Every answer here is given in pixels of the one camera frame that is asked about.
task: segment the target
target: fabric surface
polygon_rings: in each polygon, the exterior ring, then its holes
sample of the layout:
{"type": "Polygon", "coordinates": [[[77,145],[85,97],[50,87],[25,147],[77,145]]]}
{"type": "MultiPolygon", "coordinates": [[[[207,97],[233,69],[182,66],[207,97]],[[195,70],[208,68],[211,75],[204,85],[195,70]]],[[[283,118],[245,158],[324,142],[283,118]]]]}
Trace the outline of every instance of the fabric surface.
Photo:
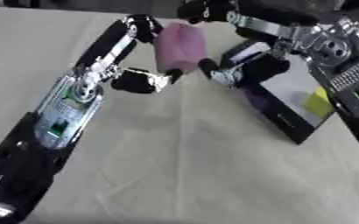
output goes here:
{"type": "MultiPolygon", "coordinates": [[[[0,9],[0,141],[121,17],[0,9]]],[[[228,24],[202,27],[211,57],[241,41],[228,24]]],[[[153,69],[152,52],[123,64],[153,69]]],[[[200,73],[155,95],[107,87],[26,223],[359,224],[359,144],[340,119],[297,146],[235,95],[200,73]]]]}

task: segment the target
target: robotic hand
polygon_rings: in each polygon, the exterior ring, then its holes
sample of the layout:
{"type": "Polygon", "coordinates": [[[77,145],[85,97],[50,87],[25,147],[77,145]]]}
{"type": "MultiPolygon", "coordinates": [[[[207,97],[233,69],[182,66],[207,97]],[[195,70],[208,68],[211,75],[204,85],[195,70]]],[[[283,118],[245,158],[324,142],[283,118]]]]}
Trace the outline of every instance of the robotic hand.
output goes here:
{"type": "MultiPolygon", "coordinates": [[[[206,13],[209,8],[217,2],[222,3],[214,0],[195,2],[199,5],[203,2],[204,21],[214,18],[206,13]]],[[[317,24],[316,18],[301,13],[272,9],[252,1],[225,2],[232,8],[222,14],[226,15],[227,22],[236,26],[239,35],[268,43],[272,50],[267,54],[272,56],[284,57],[290,53],[306,61],[311,75],[326,89],[337,113],[359,141],[359,23],[344,17],[326,29],[317,24]]],[[[194,18],[195,15],[190,16],[193,7],[195,3],[185,3],[179,9],[179,16],[194,18]]],[[[261,61],[262,67],[270,65],[274,63],[261,61]]],[[[258,70],[250,69],[249,72],[252,76],[259,75],[258,70]]],[[[229,80],[238,83],[246,80],[244,76],[247,74],[236,73],[229,76],[229,80]]]]}
{"type": "Polygon", "coordinates": [[[117,90],[151,94],[181,76],[180,71],[158,76],[118,65],[137,40],[151,43],[162,29],[144,15],[116,21],[0,143],[0,223],[23,221],[40,202],[102,104],[103,82],[111,80],[117,90]]]}
{"type": "MultiPolygon", "coordinates": [[[[267,8],[252,1],[246,1],[246,4],[247,7],[235,1],[194,0],[182,4],[177,13],[179,18],[192,24],[214,21],[229,22],[236,27],[238,35],[265,42],[270,47],[275,46],[277,37],[273,30],[276,30],[278,25],[274,24],[267,27],[271,33],[255,30],[253,28],[263,24],[260,24],[256,18],[247,21],[247,18],[241,15],[239,11],[245,11],[245,15],[258,15],[270,20],[278,18],[279,23],[285,25],[290,24],[293,19],[303,25],[317,24],[317,19],[303,16],[294,11],[287,11],[283,17],[280,17],[278,10],[267,8]]],[[[209,79],[218,81],[223,85],[232,88],[251,87],[255,83],[266,81],[276,74],[286,72],[290,67],[290,62],[283,56],[284,53],[282,54],[279,50],[274,49],[270,52],[257,52],[247,58],[245,62],[231,68],[219,67],[211,59],[202,60],[199,67],[209,79]]]]}

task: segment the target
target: yellow block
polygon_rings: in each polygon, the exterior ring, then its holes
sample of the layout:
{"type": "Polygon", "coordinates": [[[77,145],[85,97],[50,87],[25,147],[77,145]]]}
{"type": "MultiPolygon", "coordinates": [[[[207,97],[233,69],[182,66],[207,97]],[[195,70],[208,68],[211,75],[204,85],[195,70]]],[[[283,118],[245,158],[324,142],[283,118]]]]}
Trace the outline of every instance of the yellow block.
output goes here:
{"type": "Polygon", "coordinates": [[[321,118],[334,110],[332,105],[329,103],[327,92],[322,87],[317,88],[317,90],[305,102],[304,107],[321,118]]]}

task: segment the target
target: white table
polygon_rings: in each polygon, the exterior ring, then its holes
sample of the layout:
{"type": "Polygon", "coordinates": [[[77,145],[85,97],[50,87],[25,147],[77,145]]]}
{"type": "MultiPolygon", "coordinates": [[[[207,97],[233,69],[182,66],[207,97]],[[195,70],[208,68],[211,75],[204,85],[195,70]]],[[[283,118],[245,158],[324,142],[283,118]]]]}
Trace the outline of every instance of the white table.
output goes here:
{"type": "MultiPolygon", "coordinates": [[[[0,8],[0,141],[122,16],[0,8]]],[[[211,56],[241,41],[203,27],[211,56]]],[[[149,48],[124,64],[153,68],[149,48]]],[[[199,73],[106,96],[30,223],[359,224],[359,144],[338,117],[296,146],[199,73]]]]}

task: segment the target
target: pink sponge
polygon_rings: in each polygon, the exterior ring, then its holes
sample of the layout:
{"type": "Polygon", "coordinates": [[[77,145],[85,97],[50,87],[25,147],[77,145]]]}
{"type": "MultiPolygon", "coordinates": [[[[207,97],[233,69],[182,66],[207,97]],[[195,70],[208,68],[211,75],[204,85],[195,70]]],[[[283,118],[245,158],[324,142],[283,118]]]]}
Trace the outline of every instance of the pink sponge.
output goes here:
{"type": "Polygon", "coordinates": [[[157,69],[166,73],[180,69],[184,74],[197,69],[207,57],[202,29],[187,24],[171,23],[155,38],[157,69]]]}

